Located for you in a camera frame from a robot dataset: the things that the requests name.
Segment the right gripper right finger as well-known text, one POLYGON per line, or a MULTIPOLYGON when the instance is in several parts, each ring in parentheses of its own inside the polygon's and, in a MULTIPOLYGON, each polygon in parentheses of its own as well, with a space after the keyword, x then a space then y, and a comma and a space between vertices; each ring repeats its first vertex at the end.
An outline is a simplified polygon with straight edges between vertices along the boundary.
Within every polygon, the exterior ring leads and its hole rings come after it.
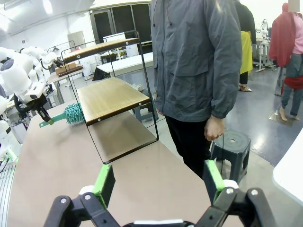
POLYGON ((228 216, 237 216, 245 227, 276 227, 277 222, 260 188, 246 192, 227 186, 215 161, 204 164, 203 180, 211 206, 196 223, 197 227, 221 227, 228 216))

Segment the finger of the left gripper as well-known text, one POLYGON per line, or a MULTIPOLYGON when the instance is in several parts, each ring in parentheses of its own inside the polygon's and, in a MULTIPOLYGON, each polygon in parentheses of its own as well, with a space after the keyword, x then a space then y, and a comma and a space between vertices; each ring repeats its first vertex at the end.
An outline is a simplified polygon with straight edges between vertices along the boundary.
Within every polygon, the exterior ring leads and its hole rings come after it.
POLYGON ((53 124, 53 119, 50 117, 48 112, 43 107, 40 107, 38 113, 46 123, 48 123, 49 125, 53 124))

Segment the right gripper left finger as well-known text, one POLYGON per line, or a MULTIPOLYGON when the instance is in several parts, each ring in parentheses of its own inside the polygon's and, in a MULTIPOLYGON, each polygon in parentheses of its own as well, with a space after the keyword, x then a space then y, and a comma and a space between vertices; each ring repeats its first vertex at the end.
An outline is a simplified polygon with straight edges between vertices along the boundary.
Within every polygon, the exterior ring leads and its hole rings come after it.
POLYGON ((79 227, 90 221, 96 227, 118 227, 118 222, 107 210, 116 179, 111 165, 103 165, 92 192, 85 192, 75 199, 60 195, 48 213, 50 227, 79 227))

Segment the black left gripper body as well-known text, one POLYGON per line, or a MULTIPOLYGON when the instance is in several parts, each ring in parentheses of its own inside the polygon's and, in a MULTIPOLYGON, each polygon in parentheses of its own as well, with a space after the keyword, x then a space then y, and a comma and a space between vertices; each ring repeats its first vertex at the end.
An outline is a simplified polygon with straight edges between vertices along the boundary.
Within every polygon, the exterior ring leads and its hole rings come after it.
POLYGON ((33 100, 32 103, 32 110, 39 111, 45 104, 47 104, 47 99, 45 96, 40 96, 39 98, 33 100))

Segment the person's left hand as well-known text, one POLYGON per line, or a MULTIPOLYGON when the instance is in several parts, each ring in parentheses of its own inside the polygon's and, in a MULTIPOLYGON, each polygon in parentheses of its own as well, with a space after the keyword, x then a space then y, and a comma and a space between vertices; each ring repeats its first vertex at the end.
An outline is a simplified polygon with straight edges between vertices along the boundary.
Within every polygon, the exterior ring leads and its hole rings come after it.
POLYGON ((211 116, 206 122, 204 133, 208 141, 219 138, 224 133, 224 119, 211 116))

